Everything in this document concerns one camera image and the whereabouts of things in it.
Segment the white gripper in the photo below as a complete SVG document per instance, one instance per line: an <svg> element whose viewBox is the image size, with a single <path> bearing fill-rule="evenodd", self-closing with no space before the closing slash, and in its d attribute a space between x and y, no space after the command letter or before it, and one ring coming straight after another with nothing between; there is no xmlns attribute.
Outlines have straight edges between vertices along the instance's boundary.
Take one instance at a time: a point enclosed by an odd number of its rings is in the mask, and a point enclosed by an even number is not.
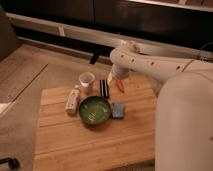
<svg viewBox="0 0 213 171"><path fill-rule="evenodd" d="M107 83L110 83L113 79L122 80L127 78L129 75L129 70L126 68L122 68L115 64L112 65L111 71L107 77Z"/></svg>

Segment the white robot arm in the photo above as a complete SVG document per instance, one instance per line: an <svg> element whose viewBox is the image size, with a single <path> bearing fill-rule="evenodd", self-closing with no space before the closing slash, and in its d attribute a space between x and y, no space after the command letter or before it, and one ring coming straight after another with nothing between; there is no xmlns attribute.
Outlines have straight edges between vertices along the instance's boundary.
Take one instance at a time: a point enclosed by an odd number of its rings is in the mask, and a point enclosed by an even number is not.
<svg viewBox="0 0 213 171"><path fill-rule="evenodd" d="M155 171L213 171L213 62L144 55L128 42L110 52L112 76L133 70L163 83L155 120Z"/></svg>

